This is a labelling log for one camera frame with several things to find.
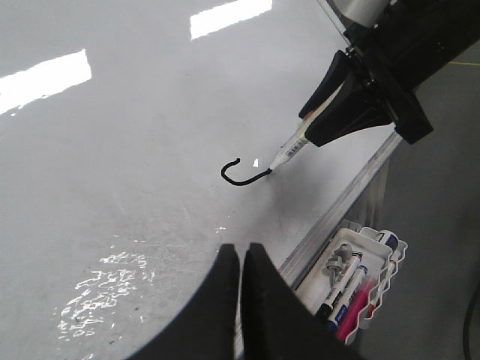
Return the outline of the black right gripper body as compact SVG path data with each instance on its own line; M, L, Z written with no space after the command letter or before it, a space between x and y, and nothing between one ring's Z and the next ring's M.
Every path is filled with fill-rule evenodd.
M413 91L394 78L376 47L362 52L351 46L346 56L353 75L345 105L345 135L392 123L397 134L412 145L433 131Z

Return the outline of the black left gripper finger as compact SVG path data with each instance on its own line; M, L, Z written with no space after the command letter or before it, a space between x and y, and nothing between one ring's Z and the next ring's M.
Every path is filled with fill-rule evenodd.
M353 70L350 58L338 50L331 61L331 64L323 77L321 83L307 100L298 113L299 118L306 118L308 114L322 105L327 98L343 83L348 73Z
M354 73L348 73L339 92L312 121L304 137L320 147L347 134L391 123L382 101Z

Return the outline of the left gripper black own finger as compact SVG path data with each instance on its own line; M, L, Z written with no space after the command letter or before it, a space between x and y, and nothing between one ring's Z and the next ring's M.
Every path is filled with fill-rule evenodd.
M240 263L223 244L205 279L175 318L131 359L233 359Z
M244 258L241 332L246 359L360 358L314 318L259 243Z

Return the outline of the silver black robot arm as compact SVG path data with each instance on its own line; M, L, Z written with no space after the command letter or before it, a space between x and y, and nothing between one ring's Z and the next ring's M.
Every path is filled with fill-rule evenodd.
M271 163L275 170L306 143L324 146L356 131L394 124L408 143L432 131L414 90L479 39L477 1L337 1L349 20L346 52L336 52L299 112L301 127ZM220 247L205 280L176 318L135 359L232 359L241 320L246 359L357 359L345 344L356 310L335 332L322 305L310 313L265 248L239 259Z

